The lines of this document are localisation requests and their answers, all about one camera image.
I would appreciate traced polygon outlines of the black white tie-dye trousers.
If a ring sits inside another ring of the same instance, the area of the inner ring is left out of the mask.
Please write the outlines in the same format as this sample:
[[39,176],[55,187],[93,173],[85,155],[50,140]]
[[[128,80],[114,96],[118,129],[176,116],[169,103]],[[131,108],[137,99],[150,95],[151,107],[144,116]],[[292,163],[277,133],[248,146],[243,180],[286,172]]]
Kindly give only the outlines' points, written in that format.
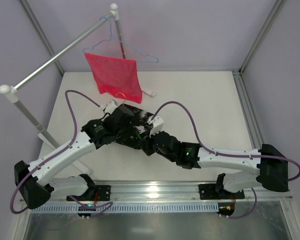
[[141,147],[142,136],[150,133],[152,127],[147,123],[147,120],[153,116],[153,114],[127,104],[124,104],[124,107],[130,109],[134,113],[134,117],[130,125],[120,133],[114,142],[135,150],[143,151]]

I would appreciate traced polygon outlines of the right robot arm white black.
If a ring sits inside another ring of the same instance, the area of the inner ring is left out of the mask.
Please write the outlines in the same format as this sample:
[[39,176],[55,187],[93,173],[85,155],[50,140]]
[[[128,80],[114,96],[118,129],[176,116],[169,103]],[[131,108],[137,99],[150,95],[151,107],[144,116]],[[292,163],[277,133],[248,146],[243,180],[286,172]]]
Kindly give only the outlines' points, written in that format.
[[221,153],[214,149],[209,152],[198,143],[180,142],[164,131],[143,137],[138,142],[146,155],[156,153],[183,169],[235,170],[235,173],[220,173],[217,176],[215,192],[220,198],[254,187],[278,193],[289,190],[288,162],[270,144],[250,151],[229,150]]

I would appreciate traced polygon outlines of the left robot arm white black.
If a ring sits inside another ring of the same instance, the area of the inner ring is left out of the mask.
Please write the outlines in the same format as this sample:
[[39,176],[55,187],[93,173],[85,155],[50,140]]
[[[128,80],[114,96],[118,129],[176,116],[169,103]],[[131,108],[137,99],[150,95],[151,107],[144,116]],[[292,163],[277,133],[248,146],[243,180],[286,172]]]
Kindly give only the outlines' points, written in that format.
[[94,181],[87,174],[56,178],[63,169],[79,158],[115,141],[121,130],[131,124],[134,113],[117,107],[104,120],[90,120],[76,136],[41,159],[29,164],[23,160],[14,165],[16,190],[28,209],[36,209],[50,199],[74,197],[78,201],[93,199]]

